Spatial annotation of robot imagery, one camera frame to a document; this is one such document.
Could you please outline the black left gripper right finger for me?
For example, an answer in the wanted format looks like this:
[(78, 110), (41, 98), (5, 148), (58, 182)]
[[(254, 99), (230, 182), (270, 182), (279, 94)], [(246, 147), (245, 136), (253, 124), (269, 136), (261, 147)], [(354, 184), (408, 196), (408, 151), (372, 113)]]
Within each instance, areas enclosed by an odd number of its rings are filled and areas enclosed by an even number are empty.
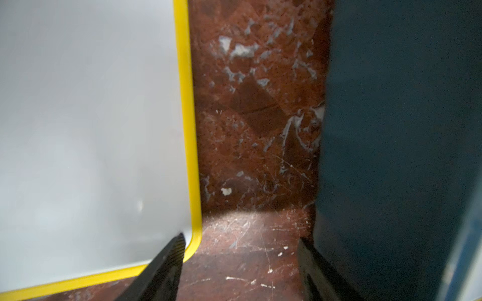
[(305, 300), (363, 300), (307, 238), (298, 241), (297, 262)]

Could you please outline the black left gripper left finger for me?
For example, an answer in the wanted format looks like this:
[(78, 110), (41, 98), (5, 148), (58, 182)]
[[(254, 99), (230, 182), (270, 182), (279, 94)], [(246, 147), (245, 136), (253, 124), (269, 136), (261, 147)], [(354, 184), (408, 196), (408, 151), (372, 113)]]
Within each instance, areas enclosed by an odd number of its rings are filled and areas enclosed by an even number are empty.
[(185, 255), (185, 237), (174, 237), (116, 301), (175, 301)]

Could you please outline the dark teal storage tray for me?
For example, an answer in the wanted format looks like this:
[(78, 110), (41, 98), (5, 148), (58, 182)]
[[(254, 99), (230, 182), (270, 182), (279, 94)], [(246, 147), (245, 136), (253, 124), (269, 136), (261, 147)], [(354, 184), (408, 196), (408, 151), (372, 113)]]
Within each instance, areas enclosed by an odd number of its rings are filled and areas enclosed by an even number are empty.
[(481, 2), (336, 1), (315, 246), (365, 300), (481, 298)]

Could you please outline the yellow framed whiteboard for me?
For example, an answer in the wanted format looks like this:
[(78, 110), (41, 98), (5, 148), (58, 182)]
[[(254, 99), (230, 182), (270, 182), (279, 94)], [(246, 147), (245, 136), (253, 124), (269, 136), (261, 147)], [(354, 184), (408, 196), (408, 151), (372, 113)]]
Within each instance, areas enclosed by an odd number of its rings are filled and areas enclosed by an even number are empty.
[(1, 2), (1, 299), (202, 240), (186, 1)]

